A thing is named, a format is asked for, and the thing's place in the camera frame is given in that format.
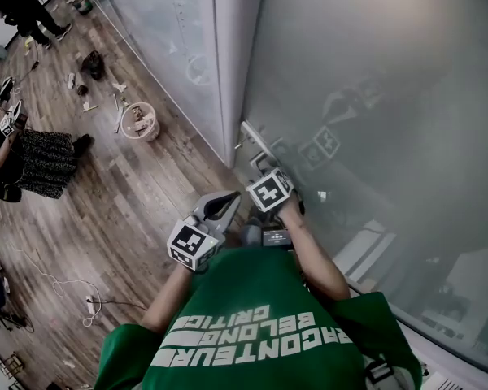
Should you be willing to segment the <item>metal door handle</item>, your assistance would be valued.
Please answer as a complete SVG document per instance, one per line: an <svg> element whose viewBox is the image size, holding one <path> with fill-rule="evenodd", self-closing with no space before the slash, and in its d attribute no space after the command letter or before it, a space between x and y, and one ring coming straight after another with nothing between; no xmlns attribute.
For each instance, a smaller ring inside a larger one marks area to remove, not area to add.
<svg viewBox="0 0 488 390"><path fill-rule="evenodd" d="M249 163L259 175L265 175L280 164L271 146L247 120L241 122L241 131L245 136L244 140L255 147L256 152L251 155Z"/></svg>

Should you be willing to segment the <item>person's right forearm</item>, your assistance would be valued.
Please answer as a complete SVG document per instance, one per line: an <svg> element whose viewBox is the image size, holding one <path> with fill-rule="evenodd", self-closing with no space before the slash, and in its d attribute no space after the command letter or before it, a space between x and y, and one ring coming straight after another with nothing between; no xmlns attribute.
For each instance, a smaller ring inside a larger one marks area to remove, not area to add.
<svg viewBox="0 0 488 390"><path fill-rule="evenodd" d="M294 252L307 282L320 295L331 301L350 299L351 292L344 275L322 250L306 225L296 192L292 192L282 203L277 216L290 235Z"/></svg>

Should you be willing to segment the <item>small black screen device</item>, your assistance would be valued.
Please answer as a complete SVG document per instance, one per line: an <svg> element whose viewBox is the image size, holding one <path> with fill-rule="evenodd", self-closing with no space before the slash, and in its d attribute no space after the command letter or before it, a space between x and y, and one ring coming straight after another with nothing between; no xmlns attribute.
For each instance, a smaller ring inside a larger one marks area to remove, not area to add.
<svg viewBox="0 0 488 390"><path fill-rule="evenodd" d="M280 227L267 227L262 231L262 246L289 248L292 245L288 231Z"/></svg>

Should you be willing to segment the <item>scattered white paper scraps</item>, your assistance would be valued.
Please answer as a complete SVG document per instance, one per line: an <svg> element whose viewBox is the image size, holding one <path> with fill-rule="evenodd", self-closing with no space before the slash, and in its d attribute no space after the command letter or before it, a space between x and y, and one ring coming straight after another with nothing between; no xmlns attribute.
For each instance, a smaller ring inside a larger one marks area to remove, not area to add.
<svg viewBox="0 0 488 390"><path fill-rule="evenodd" d="M79 85L84 85L84 84L78 84L77 80L76 80L76 74L73 72L70 72L68 74L68 78L67 78L68 89L69 90L75 90L77 93L77 87ZM125 102L124 102L123 93L126 90L127 85L125 83L120 84L118 82L112 81L111 86L114 89L114 93L112 94L112 97L114 99L114 104L115 104L114 133L118 133L120 130L120 123L121 123L122 115L123 115L125 107L126 107ZM89 111L92 111L92 110L95 110L98 108L98 105L91 105L90 104L90 102L87 98L88 93L84 96L78 95L80 98L84 99L84 101L82 103L82 111L83 112L89 112Z"/></svg>

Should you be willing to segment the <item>glass partition with blinds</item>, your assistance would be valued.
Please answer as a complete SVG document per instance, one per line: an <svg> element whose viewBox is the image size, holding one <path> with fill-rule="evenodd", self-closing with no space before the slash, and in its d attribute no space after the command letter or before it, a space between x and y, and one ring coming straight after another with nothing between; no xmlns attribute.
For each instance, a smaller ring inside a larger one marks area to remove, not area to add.
<svg viewBox="0 0 488 390"><path fill-rule="evenodd" d="M232 168L261 0L92 1Z"/></svg>

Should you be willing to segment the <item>black bag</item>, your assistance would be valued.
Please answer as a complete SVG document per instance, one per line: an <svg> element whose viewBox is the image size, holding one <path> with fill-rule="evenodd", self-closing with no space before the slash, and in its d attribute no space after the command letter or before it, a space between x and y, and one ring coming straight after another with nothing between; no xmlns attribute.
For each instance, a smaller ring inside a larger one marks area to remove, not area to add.
<svg viewBox="0 0 488 390"><path fill-rule="evenodd" d="M93 50L82 61L81 72L87 73L93 80L101 80L105 73L102 55Z"/></svg>

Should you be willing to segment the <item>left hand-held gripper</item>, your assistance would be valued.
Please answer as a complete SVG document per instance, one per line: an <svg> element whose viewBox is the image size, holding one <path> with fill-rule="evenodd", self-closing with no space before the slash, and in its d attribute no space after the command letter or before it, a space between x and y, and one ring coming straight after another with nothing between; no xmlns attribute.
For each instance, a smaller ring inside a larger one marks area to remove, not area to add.
<svg viewBox="0 0 488 390"><path fill-rule="evenodd" d="M202 272L225 243L242 195L219 191L201 196L193 213L179 219L167 240L168 255L193 272Z"/></svg>

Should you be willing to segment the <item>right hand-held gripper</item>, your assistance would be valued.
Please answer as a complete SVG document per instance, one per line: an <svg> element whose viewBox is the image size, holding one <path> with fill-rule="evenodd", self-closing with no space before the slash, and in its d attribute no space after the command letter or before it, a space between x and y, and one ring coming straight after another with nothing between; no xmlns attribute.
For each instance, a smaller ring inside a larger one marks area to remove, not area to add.
<svg viewBox="0 0 488 390"><path fill-rule="evenodd" d="M246 187L251 200L261 212L268 212L281 206L290 198L294 184L289 176L279 167Z"/></svg>

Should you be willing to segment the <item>person's left forearm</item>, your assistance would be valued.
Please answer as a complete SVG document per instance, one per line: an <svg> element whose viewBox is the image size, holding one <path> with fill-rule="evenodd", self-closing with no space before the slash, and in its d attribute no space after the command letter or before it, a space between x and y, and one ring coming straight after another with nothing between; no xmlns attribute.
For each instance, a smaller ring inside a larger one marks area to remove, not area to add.
<svg viewBox="0 0 488 390"><path fill-rule="evenodd" d="M193 272L177 263L140 325L155 333L165 333L188 295L192 278Z"/></svg>

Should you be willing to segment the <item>person's green printed t-shirt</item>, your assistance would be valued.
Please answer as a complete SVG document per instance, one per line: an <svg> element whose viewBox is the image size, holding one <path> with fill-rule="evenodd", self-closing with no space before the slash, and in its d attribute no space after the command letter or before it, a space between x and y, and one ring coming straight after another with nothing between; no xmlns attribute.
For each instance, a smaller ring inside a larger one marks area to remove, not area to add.
<svg viewBox="0 0 488 390"><path fill-rule="evenodd" d="M104 340L94 390L420 390L422 372L379 292L324 302L281 249L217 256L165 333Z"/></svg>

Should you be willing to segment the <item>pink waste basket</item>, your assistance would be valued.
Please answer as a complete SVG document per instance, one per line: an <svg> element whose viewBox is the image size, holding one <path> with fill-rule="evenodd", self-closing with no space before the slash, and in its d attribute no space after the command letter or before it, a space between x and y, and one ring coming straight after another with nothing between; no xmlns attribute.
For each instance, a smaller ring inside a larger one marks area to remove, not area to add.
<svg viewBox="0 0 488 390"><path fill-rule="evenodd" d="M120 131L133 141L151 142L160 132L155 109L147 102L135 102L121 116Z"/></svg>

